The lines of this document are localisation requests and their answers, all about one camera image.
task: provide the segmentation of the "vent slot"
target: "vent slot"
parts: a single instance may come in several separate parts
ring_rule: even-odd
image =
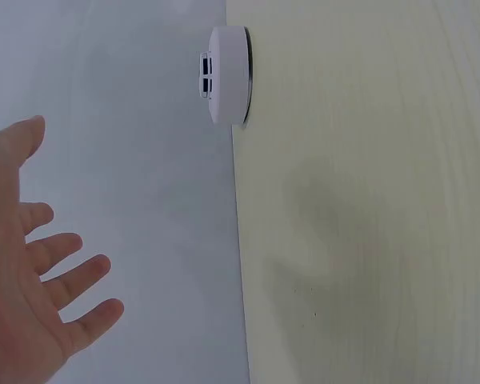
[[[207,58],[204,58],[202,60],[202,74],[204,74],[205,76],[208,75],[208,59]]]

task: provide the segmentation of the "smoke detector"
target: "smoke detector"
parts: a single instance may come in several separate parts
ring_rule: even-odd
[[[200,57],[199,92],[208,100],[215,124],[241,125],[252,92],[250,36],[243,26],[214,28]]]

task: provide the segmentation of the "finger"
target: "finger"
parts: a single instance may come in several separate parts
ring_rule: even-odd
[[[23,202],[19,205],[19,218],[23,233],[28,235],[36,228],[50,223],[54,219],[54,210],[44,202]]]
[[[112,298],[102,302],[80,319],[65,324],[64,327],[73,343],[72,354],[76,354],[98,340],[119,320],[123,312],[122,302]]]
[[[110,260],[100,254],[58,278],[44,282],[43,285],[54,306],[61,310],[101,280],[109,270]]]
[[[16,122],[0,131],[0,138],[6,142],[18,166],[32,156],[41,146],[45,135],[45,119],[34,116],[29,120]]]
[[[56,234],[26,245],[32,267],[41,276],[61,260],[82,248],[82,239],[77,234]]]

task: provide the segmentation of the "palm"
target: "palm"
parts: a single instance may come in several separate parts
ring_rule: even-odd
[[[82,247],[76,234],[25,243],[25,236],[53,219],[48,205],[18,200],[18,166],[41,144],[43,132],[44,121],[38,119],[0,133],[0,383],[44,382],[122,314],[117,300],[66,324],[58,314],[108,272],[106,256],[49,281],[40,279]]]

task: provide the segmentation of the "wooden surface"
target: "wooden surface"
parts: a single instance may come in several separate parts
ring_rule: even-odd
[[[252,383],[480,383],[480,0],[227,12]]]

